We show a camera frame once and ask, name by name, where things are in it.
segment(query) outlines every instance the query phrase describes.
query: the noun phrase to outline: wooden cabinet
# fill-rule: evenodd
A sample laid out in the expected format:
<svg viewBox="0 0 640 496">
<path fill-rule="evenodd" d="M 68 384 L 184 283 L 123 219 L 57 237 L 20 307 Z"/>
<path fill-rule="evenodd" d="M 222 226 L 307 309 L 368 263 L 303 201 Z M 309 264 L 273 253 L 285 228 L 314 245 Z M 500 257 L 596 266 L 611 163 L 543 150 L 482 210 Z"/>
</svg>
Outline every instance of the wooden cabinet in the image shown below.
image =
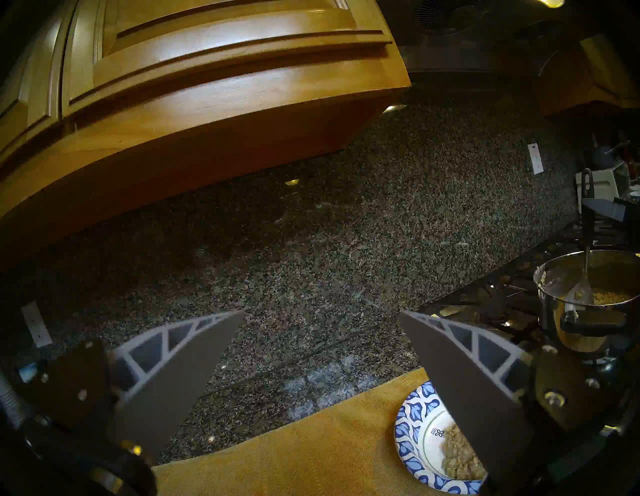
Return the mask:
<svg viewBox="0 0 640 496">
<path fill-rule="evenodd" d="M 592 102 L 640 108 L 640 92 L 613 44 L 595 35 L 556 52 L 533 82 L 544 115 Z"/>
<path fill-rule="evenodd" d="M 193 71 L 392 42 L 373 1 L 80 0 L 63 114 Z"/>
<path fill-rule="evenodd" d="M 0 269 L 121 212 L 339 150 L 410 86 L 375 0 L 79 0 L 62 74 L 64 133 L 0 175 Z"/>
<path fill-rule="evenodd" d="M 60 121 L 62 56 L 74 5 L 65 3 L 45 23 L 0 88 L 0 164 Z"/>
</svg>

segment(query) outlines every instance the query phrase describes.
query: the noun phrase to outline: ceiling light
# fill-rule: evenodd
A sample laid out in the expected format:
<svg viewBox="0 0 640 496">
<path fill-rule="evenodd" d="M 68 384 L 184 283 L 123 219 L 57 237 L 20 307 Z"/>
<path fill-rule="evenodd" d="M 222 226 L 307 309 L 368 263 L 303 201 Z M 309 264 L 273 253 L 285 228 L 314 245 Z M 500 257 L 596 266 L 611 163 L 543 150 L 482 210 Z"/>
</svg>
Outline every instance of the ceiling light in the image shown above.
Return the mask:
<svg viewBox="0 0 640 496">
<path fill-rule="evenodd" d="M 549 8 L 558 8 L 564 5 L 564 0 L 538 0 L 540 3 L 545 4 Z"/>
</svg>

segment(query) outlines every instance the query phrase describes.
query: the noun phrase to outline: mashed food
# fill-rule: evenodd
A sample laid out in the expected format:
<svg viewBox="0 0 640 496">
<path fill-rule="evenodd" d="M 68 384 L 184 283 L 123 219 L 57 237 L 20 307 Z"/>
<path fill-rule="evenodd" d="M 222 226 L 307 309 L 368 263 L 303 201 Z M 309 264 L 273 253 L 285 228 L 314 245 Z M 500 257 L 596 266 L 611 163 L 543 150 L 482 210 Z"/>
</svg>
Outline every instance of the mashed food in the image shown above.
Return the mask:
<svg viewBox="0 0 640 496">
<path fill-rule="evenodd" d="M 593 303 L 595 305 L 612 305 L 613 303 L 622 303 L 630 299 L 630 294 L 614 291 L 593 291 Z"/>
<path fill-rule="evenodd" d="M 482 463 L 457 425 L 444 429 L 444 441 L 440 447 L 444 453 L 442 468 L 452 479 L 475 481 L 486 475 Z"/>
</svg>

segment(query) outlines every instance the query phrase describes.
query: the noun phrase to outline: electrical outlet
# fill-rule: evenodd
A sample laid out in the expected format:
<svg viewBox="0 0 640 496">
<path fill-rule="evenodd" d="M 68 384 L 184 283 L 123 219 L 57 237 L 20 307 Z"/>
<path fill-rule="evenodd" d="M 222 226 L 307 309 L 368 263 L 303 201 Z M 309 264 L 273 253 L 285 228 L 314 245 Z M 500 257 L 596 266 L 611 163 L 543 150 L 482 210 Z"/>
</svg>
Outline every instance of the electrical outlet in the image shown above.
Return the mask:
<svg viewBox="0 0 640 496">
<path fill-rule="evenodd" d="M 542 168 L 542 159 L 540 158 L 540 150 L 537 143 L 531 143 L 529 146 L 529 155 L 531 155 L 531 164 L 533 165 L 533 174 L 540 174 L 544 171 Z"/>
<path fill-rule="evenodd" d="M 24 315 L 24 320 L 27 322 L 33 342 L 38 348 L 53 343 L 35 301 L 23 306 L 22 315 Z"/>
</svg>

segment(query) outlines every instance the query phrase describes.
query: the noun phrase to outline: cabinet door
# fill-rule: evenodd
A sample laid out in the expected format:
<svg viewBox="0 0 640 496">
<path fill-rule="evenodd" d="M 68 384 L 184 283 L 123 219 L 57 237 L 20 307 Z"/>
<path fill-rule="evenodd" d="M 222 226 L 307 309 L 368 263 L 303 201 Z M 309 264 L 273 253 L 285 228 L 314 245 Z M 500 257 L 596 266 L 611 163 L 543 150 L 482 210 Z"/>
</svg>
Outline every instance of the cabinet door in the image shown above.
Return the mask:
<svg viewBox="0 0 640 496">
<path fill-rule="evenodd" d="M 392 42 L 370 0 L 80 0 L 62 112 L 189 71 Z"/>
<path fill-rule="evenodd" d="M 45 23 L 0 88 L 0 163 L 60 120 L 62 56 L 75 3 Z"/>
</svg>

